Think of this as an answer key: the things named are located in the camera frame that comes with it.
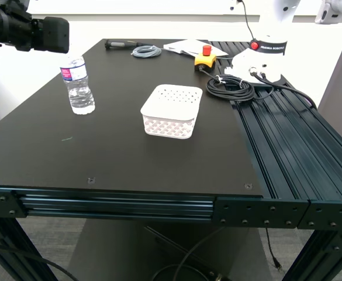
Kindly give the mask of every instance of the bottle label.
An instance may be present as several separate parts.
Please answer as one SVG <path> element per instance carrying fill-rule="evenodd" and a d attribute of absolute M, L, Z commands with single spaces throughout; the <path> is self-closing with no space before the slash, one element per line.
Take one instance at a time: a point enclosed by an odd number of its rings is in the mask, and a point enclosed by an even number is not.
<path fill-rule="evenodd" d="M 84 64 L 73 68 L 60 68 L 60 71 L 63 79 L 67 81 L 80 80 L 88 75 Z"/>

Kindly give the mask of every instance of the white wall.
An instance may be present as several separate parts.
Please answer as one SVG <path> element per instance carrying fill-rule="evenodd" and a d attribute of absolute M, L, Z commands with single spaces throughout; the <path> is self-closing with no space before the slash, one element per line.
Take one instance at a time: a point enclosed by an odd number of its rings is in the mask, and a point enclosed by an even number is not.
<path fill-rule="evenodd" d="M 249 15 L 260 15 L 273 0 L 245 0 Z M 296 15 L 316 15 L 321 0 L 301 1 Z M 110 15 L 243 15 L 236 0 L 37 0 L 29 4 L 36 14 Z"/>
<path fill-rule="evenodd" d="M 258 23 L 250 25 L 255 33 Z M 71 21 L 70 26 L 71 50 L 81 54 L 101 38 L 250 40 L 243 22 L 78 20 Z M 333 26 L 294 23 L 289 34 L 283 73 L 318 104 L 342 50 L 342 23 Z M 58 74 L 62 56 L 0 48 L 0 119 Z"/>

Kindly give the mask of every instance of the screwdriver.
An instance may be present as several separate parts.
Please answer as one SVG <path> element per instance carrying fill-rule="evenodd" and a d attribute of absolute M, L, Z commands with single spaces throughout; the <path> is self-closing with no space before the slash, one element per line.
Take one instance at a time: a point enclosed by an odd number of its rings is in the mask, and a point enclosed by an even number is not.
<path fill-rule="evenodd" d="M 110 47 L 131 49 L 131 48 L 136 48 L 139 46 L 152 46 L 152 44 L 145 44 L 145 43 L 127 41 L 127 40 L 110 40 L 110 39 L 107 39 L 105 42 L 105 47 L 107 50 L 110 49 Z"/>

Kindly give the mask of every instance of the perforated basket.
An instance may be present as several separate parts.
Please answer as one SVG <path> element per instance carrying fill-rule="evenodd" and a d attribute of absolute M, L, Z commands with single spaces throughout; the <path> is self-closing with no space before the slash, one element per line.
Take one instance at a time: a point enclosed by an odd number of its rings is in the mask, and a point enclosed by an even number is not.
<path fill-rule="evenodd" d="M 177 85 L 159 85 L 141 109 L 145 132 L 169 138 L 190 138 L 202 89 Z"/>

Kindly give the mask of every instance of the plastic water bottle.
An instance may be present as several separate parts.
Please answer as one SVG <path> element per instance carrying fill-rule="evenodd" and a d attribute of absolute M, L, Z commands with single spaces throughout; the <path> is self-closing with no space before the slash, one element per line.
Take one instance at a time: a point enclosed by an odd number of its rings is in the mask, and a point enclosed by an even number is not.
<path fill-rule="evenodd" d="M 70 103 L 74 113 L 88 114 L 94 111 L 94 97 L 88 86 L 88 74 L 83 57 L 68 59 L 60 67 L 61 76 L 68 88 Z"/>

